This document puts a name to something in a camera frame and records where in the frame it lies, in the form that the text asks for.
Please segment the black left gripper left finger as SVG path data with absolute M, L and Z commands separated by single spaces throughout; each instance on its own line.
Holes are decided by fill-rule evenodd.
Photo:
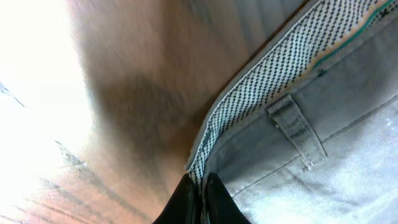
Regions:
M 195 184 L 185 174 L 153 224 L 199 224 L 200 210 L 201 202 Z

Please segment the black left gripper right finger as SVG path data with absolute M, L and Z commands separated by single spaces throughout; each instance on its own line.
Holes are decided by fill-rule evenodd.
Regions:
M 250 221 L 241 213 L 217 174 L 209 174 L 205 193 L 210 223 L 250 224 Z

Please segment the grey shorts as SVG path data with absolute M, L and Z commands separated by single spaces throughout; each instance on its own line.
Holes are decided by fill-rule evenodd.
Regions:
M 187 171 L 251 223 L 397 222 L 397 2 L 310 1 L 221 92 Z

